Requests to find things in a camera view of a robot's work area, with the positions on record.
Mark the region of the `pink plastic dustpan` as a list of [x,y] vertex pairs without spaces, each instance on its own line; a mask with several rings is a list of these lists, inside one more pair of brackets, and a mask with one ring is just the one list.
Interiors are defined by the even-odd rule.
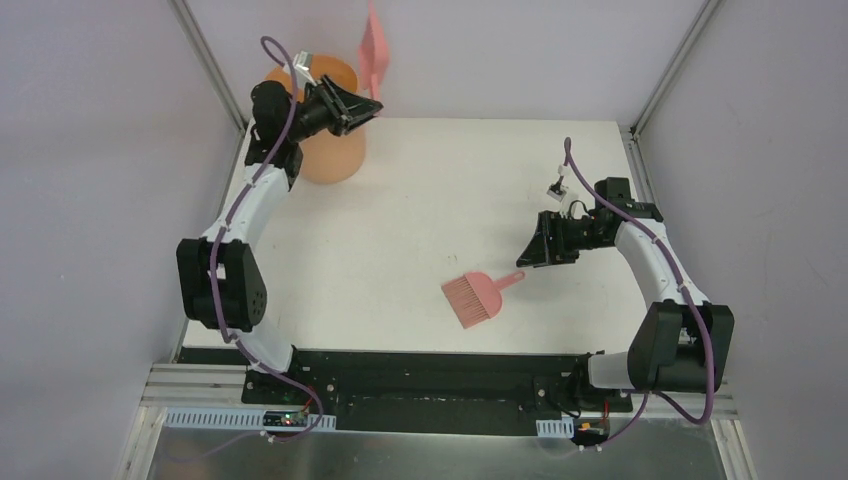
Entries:
[[367,1],[367,18],[358,48],[359,78],[373,100],[381,100],[381,86],[390,63],[384,28],[373,1]]

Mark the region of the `pink hand brush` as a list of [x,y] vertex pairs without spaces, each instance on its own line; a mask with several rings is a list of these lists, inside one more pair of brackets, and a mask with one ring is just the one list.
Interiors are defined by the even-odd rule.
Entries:
[[472,328],[496,317],[503,307],[502,291],[526,277],[524,271],[515,271],[493,279],[475,271],[450,280],[441,291],[464,329]]

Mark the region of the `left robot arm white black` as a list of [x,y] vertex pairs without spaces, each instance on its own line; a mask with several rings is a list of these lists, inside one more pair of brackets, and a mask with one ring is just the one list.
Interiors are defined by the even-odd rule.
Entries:
[[266,389],[286,405],[303,396],[305,378],[289,367],[294,346],[277,339],[265,320],[268,292],[253,248],[299,176],[301,142],[321,132],[346,136],[383,109],[328,76],[307,83],[302,99],[297,95],[274,80],[253,88],[241,187],[200,237],[183,239],[176,249],[187,318],[243,349],[254,368],[272,369]]

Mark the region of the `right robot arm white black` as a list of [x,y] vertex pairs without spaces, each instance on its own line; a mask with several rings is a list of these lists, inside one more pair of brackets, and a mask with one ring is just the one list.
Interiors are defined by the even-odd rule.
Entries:
[[663,217],[651,203],[634,200],[627,179],[595,185],[598,199],[587,215],[542,211],[519,268],[573,264],[584,250],[614,247],[624,257],[646,304],[630,347],[589,356],[586,370],[567,384],[569,400],[595,408],[608,389],[707,393],[722,381],[735,325],[730,308],[711,302],[679,266]]

